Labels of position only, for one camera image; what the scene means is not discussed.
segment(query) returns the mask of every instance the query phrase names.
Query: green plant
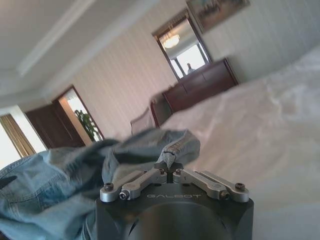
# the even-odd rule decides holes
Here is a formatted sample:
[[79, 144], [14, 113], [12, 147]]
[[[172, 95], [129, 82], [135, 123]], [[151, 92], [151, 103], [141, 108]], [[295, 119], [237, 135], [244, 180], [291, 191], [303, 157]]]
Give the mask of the green plant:
[[75, 115], [79, 119], [81, 125], [83, 126], [85, 132], [88, 134], [89, 138], [95, 142], [95, 133], [98, 136], [99, 140], [101, 140], [100, 134], [97, 130], [95, 130], [95, 124], [90, 118], [88, 113], [84, 113], [82, 110], [75, 110]]

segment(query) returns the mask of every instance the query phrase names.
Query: lamp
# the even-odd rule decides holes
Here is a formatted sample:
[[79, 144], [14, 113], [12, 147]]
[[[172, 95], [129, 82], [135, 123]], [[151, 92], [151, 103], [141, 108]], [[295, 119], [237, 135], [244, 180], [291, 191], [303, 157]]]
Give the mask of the lamp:
[[173, 24], [169, 23], [169, 32], [167, 33], [167, 39], [164, 41], [163, 46], [166, 49], [171, 49], [176, 46], [180, 41], [180, 36], [178, 34], [172, 35], [171, 31], [173, 30]]
[[171, 49], [174, 46], [176, 46], [180, 41], [180, 36], [178, 34], [173, 35], [171, 37], [169, 37], [167, 40], [164, 41], [163, 46], [166, 49]]

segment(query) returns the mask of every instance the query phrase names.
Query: doorway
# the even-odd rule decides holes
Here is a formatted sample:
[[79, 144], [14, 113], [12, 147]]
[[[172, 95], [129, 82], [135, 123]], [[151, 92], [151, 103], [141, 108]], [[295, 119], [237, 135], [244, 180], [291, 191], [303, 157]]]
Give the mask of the doorway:
[[85, 145], [104, 138], [74, 86], [68, 88], [57, 100]]

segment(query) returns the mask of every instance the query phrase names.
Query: wooden dresser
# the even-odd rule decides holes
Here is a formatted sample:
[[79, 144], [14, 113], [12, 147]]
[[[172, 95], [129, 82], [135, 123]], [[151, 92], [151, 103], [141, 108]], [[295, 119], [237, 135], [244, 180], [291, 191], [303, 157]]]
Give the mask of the wooden dresser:
[[172, 113], [227, 91], [238, 85], [238, 81], [226, 58], [204, 65], [185, 76], [175, 86], [163, 92]]

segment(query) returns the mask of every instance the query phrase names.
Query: wooden door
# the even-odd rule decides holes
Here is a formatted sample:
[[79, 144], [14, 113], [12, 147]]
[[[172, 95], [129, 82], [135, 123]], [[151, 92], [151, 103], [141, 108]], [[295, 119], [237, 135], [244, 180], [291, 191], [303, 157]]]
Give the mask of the wooden door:
[[26, 113], [48, 149], [85, 146], [58, 101]]

